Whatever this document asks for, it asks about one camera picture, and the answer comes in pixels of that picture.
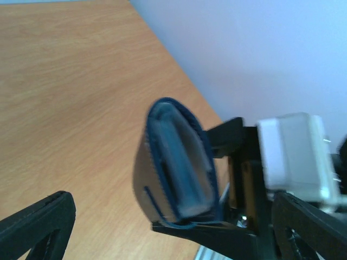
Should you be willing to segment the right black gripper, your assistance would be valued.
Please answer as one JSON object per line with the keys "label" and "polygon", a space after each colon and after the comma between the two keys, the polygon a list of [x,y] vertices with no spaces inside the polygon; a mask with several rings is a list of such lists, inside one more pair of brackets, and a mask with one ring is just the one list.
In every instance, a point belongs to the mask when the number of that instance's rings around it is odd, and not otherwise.
{"label": "right black gripper", "polygon": [[235,117],[205,133],[214,158],[232,154],[229,191],[234,201],[230,206],[246,215],[246,228],[196,225],[178,229],[154,222],[152,230],[196,242],[231,259],[273,259],[274,239],[257,128],[244,128],[243,118]]}

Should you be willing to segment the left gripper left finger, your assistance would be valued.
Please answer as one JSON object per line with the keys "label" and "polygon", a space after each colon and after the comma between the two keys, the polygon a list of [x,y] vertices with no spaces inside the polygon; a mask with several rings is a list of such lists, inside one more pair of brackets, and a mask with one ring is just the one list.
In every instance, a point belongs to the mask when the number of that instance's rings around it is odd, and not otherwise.
{"label": "left gripper left finger", "polygon": [[57,191],[1,220],[1,259],[63,259],[76,218],[71,193]]}

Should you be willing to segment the blue card holder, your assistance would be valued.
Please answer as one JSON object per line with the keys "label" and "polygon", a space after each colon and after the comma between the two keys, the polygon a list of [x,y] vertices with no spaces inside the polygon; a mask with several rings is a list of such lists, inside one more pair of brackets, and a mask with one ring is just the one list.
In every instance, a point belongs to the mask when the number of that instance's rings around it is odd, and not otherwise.
{"label": "blue card holder", "polygon": [[176,99],[160,98],[147,112],[134,159],[133,191],[151,223],[190,229],[222,221],[210,141]]}

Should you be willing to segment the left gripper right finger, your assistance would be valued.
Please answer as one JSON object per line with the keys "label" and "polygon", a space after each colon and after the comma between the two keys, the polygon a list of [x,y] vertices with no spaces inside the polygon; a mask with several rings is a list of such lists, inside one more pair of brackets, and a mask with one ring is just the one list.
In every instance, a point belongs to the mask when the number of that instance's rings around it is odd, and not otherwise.
{"label": "left gripper right finger", "polygon": [[327,214],[279,192],[272,223],[282,259],[346,259],[346,213]]}

